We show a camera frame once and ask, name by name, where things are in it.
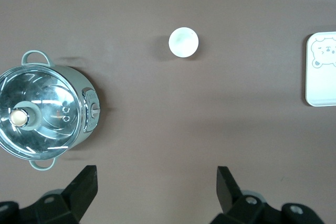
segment electric pot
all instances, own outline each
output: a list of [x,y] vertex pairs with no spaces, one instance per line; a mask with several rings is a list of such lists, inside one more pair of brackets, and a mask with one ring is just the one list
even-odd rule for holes
[[[47,63],[28,63],[38,53]],[[55,65],[31,50],[22,65],[0,76],[0,145],[37,170],[48,170],[58,156],[95,129],[99,100],[90,81],[77,70]],[[49,167],[36,161],[53,159]]]

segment lid knob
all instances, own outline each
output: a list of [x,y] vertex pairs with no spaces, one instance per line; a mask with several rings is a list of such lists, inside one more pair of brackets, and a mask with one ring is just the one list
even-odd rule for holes
[[23,127],[29,121],[28,113],[23,109],[14,109],[9,115],[11,124],[15,127]]

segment screw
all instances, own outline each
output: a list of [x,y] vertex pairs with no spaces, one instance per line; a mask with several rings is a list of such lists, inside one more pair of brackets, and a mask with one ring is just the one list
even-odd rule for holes
[[69,107],[63,107],[62,108],[62,111],[66,114],[66,113],[69,113],[70,111],[70,108]]
[[55,199],[54,199],[54,197],[48,197],[48,198],[46,198],[45,200],[44,200],[44,203],[45,204],[47,204],[47,203],[51,203],[51,202],[53,202]]
[[68,115],[63,116],[62,119],[63,119],[63,121],[66,122],[66,123],[70,121],[70,117],[69,117]]
[[8,205],[3,205],[2,207],[0,207],[0,212],[6,211],[8,208],[9,208]]
[[247,203],[249,203],[251,205],[255,205],[256,203],[258,203],[258,201],[255,198],[251,197],[251,196],[247,197],[246,201],[247,201]]
[[290,206],[290,210],[294,213],[294,214],[303,214],[303,210],[301,207],[298,207],[298,206],[295,206],[295,205],[292,205]]

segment pot handle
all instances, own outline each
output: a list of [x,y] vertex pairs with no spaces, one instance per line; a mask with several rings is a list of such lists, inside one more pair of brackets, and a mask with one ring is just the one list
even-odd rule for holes
[[[33,53],[38,53],[44,56],[44,58],[46,58],[47,63],[40,63],[40,62],[34,62],[34,63],[28,63],[28,56],[33,54]],[[52,62],[52,60],[49,58],[49,56],[47,56],[44,52],[39,51],[39,50],[30,50],[28,52],[26,52],[23,56],[22,56],[22,61],[21,61],[22,65],[42,65],[42,66],[47,66],[47,67],[54,67],[55,64]]]
[[54,157],[54,160],[52,161],[52,164],[48,167],[39,166],[38,164],[36,164],[35,160],[29,160],[29,163],[32,166],[32,168],[34,168],[36,170],[49,170],[50,168],[52,168],[54,166],[57,159],[58,159],[58,157]]

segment white bowl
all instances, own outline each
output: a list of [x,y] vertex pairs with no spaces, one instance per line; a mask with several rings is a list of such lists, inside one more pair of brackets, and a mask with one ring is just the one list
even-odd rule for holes
[[169,37],[169,48],[178,57],[189,57],[198,48],[198,36],[188,27],[178,28]]

